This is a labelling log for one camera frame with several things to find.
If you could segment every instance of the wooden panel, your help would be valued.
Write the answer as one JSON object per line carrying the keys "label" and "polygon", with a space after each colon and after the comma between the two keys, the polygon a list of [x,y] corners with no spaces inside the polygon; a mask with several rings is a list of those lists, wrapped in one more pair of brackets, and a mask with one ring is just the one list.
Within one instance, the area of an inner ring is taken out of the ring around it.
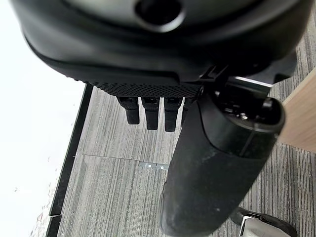
{"label": "wooden panel", "polygon": [[280,141],[316,152],[316,68],[284,101],[286,125]]}

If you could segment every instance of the black plastic housing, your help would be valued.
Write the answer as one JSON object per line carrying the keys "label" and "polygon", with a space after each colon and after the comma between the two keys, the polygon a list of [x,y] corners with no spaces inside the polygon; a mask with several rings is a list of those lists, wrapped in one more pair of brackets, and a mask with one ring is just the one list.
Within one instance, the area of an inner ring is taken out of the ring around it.
{"label": "black plastic housing", "polygon": [[[120,74],[124,70],[140,76],[142,71],[173,74],[164,82],[166,86],[175,81],[198,81],[211,65],[219,63],[266,65],[284,57],[299,42],[313,3],[264,0],[233,18],[197,21],[191,27],[154,34],[100,20],[62,0],[11,1],[26,39],[39,55],[71,63],[75,70],[86,65],[114,68]],[[89,72],[80,80],[90,82],[94,73]],[[114,79],[125,83],[114,74],[97,83]],[[147,77],[146,84],[156,80]],[[139,83],[138,77],[129,77],[129,81]]]}

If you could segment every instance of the floor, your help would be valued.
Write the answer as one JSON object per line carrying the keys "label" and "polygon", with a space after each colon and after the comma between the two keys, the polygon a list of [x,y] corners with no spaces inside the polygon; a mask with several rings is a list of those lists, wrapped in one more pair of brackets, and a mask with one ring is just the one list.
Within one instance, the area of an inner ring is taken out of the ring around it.
{"label": "floor", "polygon": [[[298,47],[295,75],[275,85],[284,100],[316,66],[316,13]],[[63,207],[59,237],[161,237],[158,197],[180,132],[128,125],[115,97],[94,89]],[[293,224],[301,237],[316,236],[316,156],[277,144],[241,206]],[[230,220],[214,237],[236,237]]]}

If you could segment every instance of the metal bracket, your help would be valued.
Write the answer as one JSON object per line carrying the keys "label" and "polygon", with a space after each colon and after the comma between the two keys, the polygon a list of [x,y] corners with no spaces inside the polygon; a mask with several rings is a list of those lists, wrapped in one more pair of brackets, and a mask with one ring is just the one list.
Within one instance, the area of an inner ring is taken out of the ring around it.
{"label": "metal bracket", "polygon": [[168,164],[157,164],[157,163],[149,163],[149,162],[139,162],[139,166],[151,168],[151,169],[162,169],[162,170],[169,169]]}

